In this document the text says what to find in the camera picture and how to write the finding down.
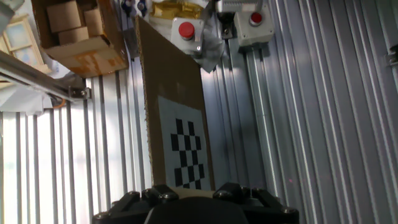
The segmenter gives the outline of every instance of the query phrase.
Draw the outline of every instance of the checkerboard calibration pattern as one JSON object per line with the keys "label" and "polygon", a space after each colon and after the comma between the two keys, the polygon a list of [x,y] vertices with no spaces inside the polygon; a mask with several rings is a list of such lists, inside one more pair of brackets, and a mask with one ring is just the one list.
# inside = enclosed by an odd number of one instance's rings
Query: checkerboard calibration pattern
{"label": "checkerboard calibration pattern", "polygon": [[172,150],[179,153],[181,162],[181,167],[174,169],[175,185],[188,189],[201,189],[205,168],[203,161],[198,160],[198,151],[202,150],[200,137],[195,135],[193,122],[188,121],[188,130],[183,129],[181,119],[176,119],[175,124],[177,133],[171,134]]}

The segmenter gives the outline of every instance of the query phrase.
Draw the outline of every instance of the red button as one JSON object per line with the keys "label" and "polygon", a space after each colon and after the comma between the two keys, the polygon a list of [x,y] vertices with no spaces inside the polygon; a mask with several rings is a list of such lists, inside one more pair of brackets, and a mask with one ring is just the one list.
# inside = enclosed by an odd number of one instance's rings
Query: red button
{"label": "red button", "polygon": [[262,15],[258,12],[254,12],[251,14],[250,20],[253,25],[259,25],[262,22]]}
{"label": "red button", "polygon": [[180,33],[181,37],[185,40],[189,40],[195,34],[195,28],[190,22],[183,22],[181,23],[180,27],[178,28],[178,32]]}

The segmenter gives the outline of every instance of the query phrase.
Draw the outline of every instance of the checkerboard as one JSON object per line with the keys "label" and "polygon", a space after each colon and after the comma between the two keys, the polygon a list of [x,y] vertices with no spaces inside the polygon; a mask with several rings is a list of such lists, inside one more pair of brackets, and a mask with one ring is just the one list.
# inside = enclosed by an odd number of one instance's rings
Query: checkerboard
{"label": "checkerboard", "polygon": [[200,110],[159,96],[166,184],[211,190]]}
{"label": "checkerboard", "polygon": [[180,168],[174,169],[175,186],[188,189],[201,189],[201,179],[205,178],[203,164],[198,161],[198,151],[201,150],[201,139],[195,135],[195,125],[188,122],[188,134],[184,134],[183,121],[175,120],[177,133],[171,134],[172,150],[180,154]]}

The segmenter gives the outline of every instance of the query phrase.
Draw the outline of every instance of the metal rail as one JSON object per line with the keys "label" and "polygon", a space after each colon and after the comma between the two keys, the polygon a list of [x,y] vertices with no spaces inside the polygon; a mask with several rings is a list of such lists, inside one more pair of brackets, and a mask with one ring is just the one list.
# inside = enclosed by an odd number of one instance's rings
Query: metal rail
{"label": "metal rail", "polygon": [[31,86],[37,91],[51,93],[69,101],[90,97],[90,89],[84,88],[83,83],[69,85],[66,82],[61,82],[1,51],[0,76],[9,82]]}

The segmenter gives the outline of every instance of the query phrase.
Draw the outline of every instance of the corrugated metal wall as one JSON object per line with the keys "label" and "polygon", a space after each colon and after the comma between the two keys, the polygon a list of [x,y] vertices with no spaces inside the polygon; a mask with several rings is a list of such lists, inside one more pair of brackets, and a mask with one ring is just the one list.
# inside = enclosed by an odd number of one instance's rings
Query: corrugated metal wall
{"label": "corrugated metal wall", "polygon": [[[202,71],[216,187],[267,187],[301,223],[397,223],[398,76],[383,59],[397,1],[269,7],[268,48],[239,54],[231,39]],[[92,100],[1,114],[0,223],[88,223],[150,187],[139,61],[86,84]]]}
{"label": "corrugated metal wall", "polygon": [[268,189],[302,223],[397,223],[397,1],[269,4],[246,54]]}

